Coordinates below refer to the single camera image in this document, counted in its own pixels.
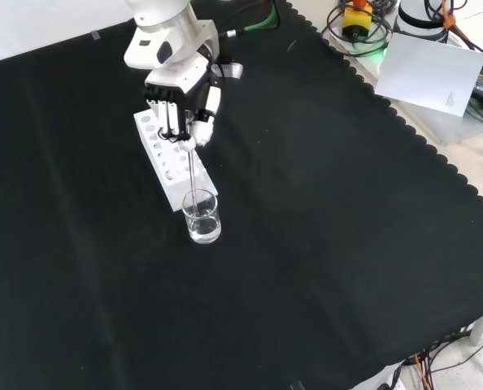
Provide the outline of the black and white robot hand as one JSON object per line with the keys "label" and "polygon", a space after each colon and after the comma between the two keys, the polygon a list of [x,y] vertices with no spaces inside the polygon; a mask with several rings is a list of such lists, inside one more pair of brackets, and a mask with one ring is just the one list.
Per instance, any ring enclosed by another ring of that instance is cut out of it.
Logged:
{"label": "black and white robot hand", "polygon": [[195,52],[181,63],[154,69],[145,98],[159,120],[158,135],[186,152],[206,145],[213,134],[222,87],[209,55]]}

